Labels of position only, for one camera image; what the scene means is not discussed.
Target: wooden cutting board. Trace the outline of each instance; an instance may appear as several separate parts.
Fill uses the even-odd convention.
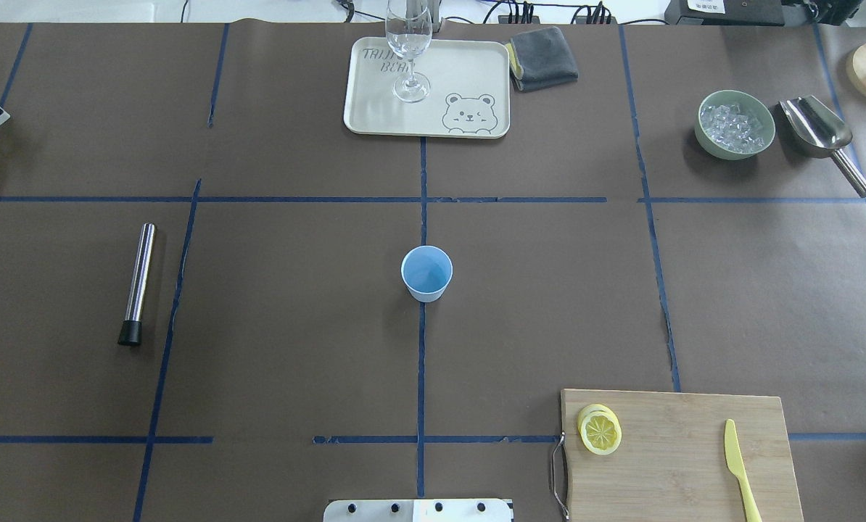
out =
[[[614,410],[623,432],[605,456],[588,452],[575,426],[596,402]],[[778,397],[564,389],[562,419],[573,522],[745,522],[726,468],[726,419],[735,420],[762,520],[804,520]]]

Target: black device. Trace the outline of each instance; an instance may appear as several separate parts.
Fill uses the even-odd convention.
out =
[[[818,0],[817,16],[818,23],[830,25],[842,25],[845,20],[851,19],[855,12],[862,6],[863,0]]]
[[[781,0],[672,0],[665,21],[672,25],[785,24]]]

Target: bear illustration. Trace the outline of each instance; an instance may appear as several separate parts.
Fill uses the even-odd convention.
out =
[[[497,127],[494,96],[483,94],[479,98],[462,98],[457,93],[446,96],[442,124],[450,133],[490,133]]]

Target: plastic knife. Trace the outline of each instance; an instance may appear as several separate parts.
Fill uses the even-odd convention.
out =
[[[724,432],[724,452],[726,453],[726,467],[739,480],[739,490],[742,492],[742,503],[746,508],[747,522],[762,522],[759,508],[755,505],[755,497],[752,496],[752,488],[749,488],[749,478],[746,476],[746,467],[742,465],[742,452],[739,450],[739,438],[735,435],[735,422],[726,419]]]

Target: cup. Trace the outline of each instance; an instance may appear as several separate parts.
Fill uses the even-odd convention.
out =
[[[419,246],[400,262],[400,277],[414,299],[430,303],[440,298],[453,279],[453,261],[435,246]]]

